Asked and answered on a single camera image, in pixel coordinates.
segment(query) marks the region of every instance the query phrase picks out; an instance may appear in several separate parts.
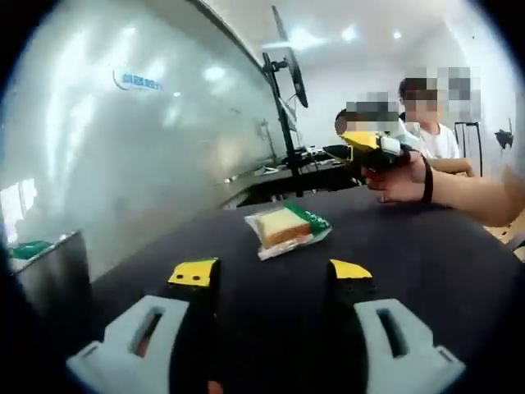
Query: white shirt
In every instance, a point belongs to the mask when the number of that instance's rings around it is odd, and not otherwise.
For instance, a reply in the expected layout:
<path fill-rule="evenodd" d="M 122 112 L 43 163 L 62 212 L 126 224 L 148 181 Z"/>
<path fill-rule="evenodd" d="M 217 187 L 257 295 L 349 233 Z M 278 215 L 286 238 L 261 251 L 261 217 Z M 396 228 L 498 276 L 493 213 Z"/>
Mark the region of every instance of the white shirt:
<path fill-rule="evenodd" d="M 433 135 L 421 128 L 419 123 L 407 124 L 407 130 L 419 138 L 417 150 L 426 158 L 461 158 L 452 130 L 441 124 L 439 127 L 439 134 Z"/>

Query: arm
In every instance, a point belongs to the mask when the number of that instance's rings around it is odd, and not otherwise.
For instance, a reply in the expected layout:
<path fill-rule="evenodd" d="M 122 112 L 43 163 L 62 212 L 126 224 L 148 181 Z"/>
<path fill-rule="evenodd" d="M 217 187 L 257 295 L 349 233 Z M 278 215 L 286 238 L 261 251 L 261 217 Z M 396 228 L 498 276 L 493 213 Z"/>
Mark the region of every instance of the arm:
<path fill-rule="evenodd" d="M 468 213 L 487 226 L 511 223 L 525 208 L 525 183 L 510 168 L 503 182 L 433 172 L 432 202 Z"/>
<path fill-rule="evenodd" d="M 410 163 L 388 172 L 364 170 L 368 188 L 380 192 L 382 202 L 419 201 L 425 190 L 425 164 L 419 153 Z M 432 170 L 432 202 L 468 213 L 488 226 L 511 223 L 525 208 L 525 181 L 505 168 L 503 181 L 466 178 Z"/>
<path fill-rule="evenodd" d="M 467 158 L 429 158 L 428 163 L 437 171 L 449 174 L 466 172 L 468 176 L 474 176 L 470 160 Z"/>

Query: black table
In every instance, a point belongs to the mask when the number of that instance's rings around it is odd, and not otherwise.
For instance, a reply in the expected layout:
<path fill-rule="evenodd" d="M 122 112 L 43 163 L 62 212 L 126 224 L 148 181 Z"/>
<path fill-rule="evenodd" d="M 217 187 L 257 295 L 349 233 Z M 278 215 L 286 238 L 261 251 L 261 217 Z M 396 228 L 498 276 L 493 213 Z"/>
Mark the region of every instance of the black table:
<path fill-rule="evenodd" d="M 480 224 L 452 210 L 379 204 L 365 187 L 298 202 L 327 219 L 332 233 L 315 245 L 261 262 L 244 216 L 272 204 L 216 211 L 158 239 L 93 284 L 101 329 L 144 294 L 153 294 L 182 261 L 217 256 L 228 264 L 304 264 L 342 259 L 368 269 L 381 296 L 408 306 L 435 343 L 469 361 L 486 340 L 521 263 Z"/>

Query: green object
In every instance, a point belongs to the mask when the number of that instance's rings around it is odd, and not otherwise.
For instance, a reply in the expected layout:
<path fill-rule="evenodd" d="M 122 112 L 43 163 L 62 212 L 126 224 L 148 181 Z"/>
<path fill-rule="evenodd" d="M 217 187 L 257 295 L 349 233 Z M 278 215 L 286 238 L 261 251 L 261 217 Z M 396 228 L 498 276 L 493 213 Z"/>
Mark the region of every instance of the green object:
<path fill-rule="evenodd" d="M 14 248 L 9 248 L 9 255 L 13 259 L 29 260 L 50 246 L 53 246 L 53 244 L 47 241 L 25 242 L 18 244 Z"/>
<path fill-rule="evenodd" d="M 306 209 L 301 208 L 295 204 L 287 203 L 285 204 L 285 207 L 293 213 L 295 213 L 301 219 L 306 220 L 310 223 L 310 228 L 312 229 L 313 236 L 317 236 L 322 232 L 330 229 L 330 223 L 327 220 L 321 218 L 320 216 L 317 216 L 315 213 L 311 213 L 310 211 L 307 211 Z"/>

